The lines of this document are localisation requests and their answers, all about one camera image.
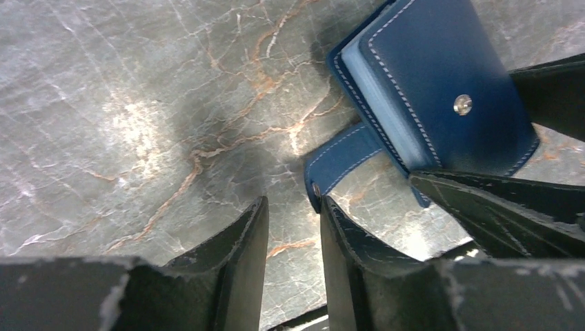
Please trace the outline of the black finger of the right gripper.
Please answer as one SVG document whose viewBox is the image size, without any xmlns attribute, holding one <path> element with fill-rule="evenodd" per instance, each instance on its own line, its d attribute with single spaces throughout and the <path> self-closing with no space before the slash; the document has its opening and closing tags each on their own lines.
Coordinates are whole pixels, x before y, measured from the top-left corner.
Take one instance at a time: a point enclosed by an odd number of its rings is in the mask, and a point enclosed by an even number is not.
<svg viewBox="0 0 585 331">
<path fill-rule="evenodd" d="M 584 140 L 584 54 L 511 70 L 532 122 Z"/>
<path fill-rule="evenodd" d="M 412 187 L 497 259 L 583 259 L 584 186 L 421 170 Z"/>
</svg>

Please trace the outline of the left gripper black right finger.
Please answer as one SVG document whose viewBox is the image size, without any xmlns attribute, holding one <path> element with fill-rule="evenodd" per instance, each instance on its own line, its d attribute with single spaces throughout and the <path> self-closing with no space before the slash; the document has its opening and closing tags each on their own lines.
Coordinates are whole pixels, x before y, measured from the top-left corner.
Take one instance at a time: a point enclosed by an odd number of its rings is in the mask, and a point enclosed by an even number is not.
<svg viewBox="0 0 585 331">
<path fill-rule="evenodd" d="M 331 330 L 583 330 L 584 262 L 418 261 L 321 199 Z"/>
</svg>

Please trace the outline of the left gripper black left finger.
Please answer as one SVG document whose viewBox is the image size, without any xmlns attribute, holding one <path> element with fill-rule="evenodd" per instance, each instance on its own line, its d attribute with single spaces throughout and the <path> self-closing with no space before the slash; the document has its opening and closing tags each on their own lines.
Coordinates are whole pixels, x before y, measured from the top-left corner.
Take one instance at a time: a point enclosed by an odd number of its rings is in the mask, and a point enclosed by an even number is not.
<svg viewBox="0 0 585 331">
<path fill-rule="evenodd" d="M 2 330 L 257 330 L 266 197 L 163 266 L 139 257 L 1 260 Z"/>
</svg>

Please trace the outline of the blue card holder wallet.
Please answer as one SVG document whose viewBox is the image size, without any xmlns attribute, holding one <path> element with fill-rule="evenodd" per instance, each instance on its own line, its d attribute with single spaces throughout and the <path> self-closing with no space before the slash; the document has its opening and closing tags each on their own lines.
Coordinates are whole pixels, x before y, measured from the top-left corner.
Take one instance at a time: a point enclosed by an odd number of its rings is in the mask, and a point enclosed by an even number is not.
<svg viewBox="0 0 585 331">
<path fill-rule="evenodd" d="M 470 1 L 387 1 L 326 62 L 361 120 L 307 161 L 315 211 L 380 152 L 405 177 L 419 169 L 510 176 L 539 145 Z"/>
</svg>

